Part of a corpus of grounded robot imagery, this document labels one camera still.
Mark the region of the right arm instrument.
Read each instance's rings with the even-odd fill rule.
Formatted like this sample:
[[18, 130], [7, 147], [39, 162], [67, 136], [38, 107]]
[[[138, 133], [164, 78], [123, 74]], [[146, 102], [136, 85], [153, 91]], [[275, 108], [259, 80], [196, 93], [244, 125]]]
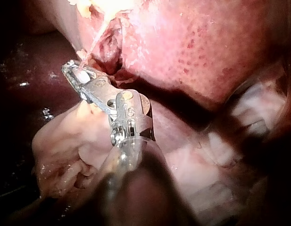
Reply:
[[137, 137], [155, 141], [151, 103], [143, 94], [118, 89], [104, 76], [84, 84], [83, 94], [109, 116], [113, 146]]

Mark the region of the right arm instrument jaw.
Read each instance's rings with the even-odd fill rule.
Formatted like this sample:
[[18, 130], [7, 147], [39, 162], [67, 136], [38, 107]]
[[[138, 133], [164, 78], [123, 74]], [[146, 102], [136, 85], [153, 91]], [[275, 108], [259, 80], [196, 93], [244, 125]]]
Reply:
[[69, 65], [71, 73], [79, 82], [90, 82], [97, 77], [95, 71], [92, 71], [91, 68], [86, 66], [80, 66], [79, 61], [70, 60]]
[[80, 98], [88, 101], [88, 97], [83, 93], [82, 87], [87, 82], [79, 82], [70, 71], [70, 65], [62, 65], [61, 71], [73, 89], [79, 94]]

